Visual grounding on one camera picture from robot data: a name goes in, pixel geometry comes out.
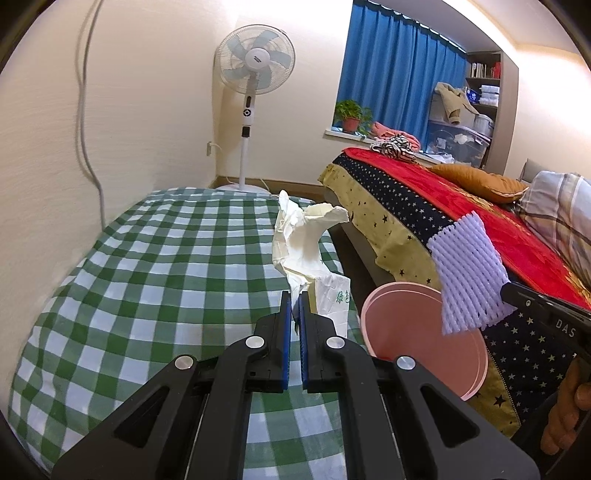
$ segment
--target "potted plant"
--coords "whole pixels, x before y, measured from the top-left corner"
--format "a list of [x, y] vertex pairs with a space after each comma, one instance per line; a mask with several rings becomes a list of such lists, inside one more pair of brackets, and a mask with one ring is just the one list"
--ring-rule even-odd
[[372, 112], [355, 100], [341, 100], [335, 105], [335, 118], [343, 122], [343, 132], [354, 134], [359, 131], [367, 135]]

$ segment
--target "bed frame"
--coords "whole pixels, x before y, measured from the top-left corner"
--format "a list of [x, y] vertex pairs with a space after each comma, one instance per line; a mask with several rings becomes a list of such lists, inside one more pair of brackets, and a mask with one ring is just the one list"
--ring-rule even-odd
[[[324, 199], [332, 205], [338, 205], [342, 207], [336, 194], [326, 187], [324, 188]], [[349, 238], [355, 251], [359, 255], [359, 258], [363, 262], [363, 265], [365, 266], [369, 275], [372, 277], [376, 287], [384, 285], [385, 283], [392, 283], [393, 281], [396, 281], [394, 276], [386, 272], [384, 269], [379, 268], [375, 264], [376, 254], [374, 249], [369, 244], [364, 235], [359, 230], [357, 230], [355, 225], [353, 225], [351, 222], [341, 223], [340, 225], [345, 231], [345, 234]]]

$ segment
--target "orange pillow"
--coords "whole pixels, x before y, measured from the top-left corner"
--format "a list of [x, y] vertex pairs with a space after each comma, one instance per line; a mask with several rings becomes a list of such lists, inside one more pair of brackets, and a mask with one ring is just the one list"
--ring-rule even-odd
[[519, 200], [528, 188], [518, 180], [487, 173], [468, 165], [442, 163], [430, 167], [429, 170], [492, 203], [511, 203]]

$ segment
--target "green plant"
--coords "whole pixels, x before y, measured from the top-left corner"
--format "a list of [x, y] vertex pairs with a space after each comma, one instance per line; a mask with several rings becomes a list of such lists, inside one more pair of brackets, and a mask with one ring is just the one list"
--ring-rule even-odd
[[357, 131], [363, 135], [369, 135], [373, 113], [368, 107], [362, 107], [355, 100], [341, 100], [335, 105], [335, 120], [342, 121], [347, 118], [359, 120]]

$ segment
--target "human hand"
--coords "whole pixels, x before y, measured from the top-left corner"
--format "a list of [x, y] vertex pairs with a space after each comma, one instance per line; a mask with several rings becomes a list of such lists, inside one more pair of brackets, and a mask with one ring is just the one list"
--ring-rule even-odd
[[581, 384], [579, 359], [575, 358], [558, 388], [558, 402], [550, 410], [540, 448], [548, 455], [567, 450], [574, 443], [574, 428], [581, 410], [591, 410], [591, 383]]

